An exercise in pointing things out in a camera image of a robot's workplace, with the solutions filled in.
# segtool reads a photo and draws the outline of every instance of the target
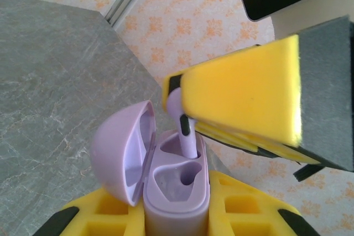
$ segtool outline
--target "earbud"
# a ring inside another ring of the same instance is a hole
[[[189,159],[196,159],[195,120],[187,117],[183,112],[181,88],[176,88],[170,93],[166,107],[168,114],[177,125],[183,156]]]

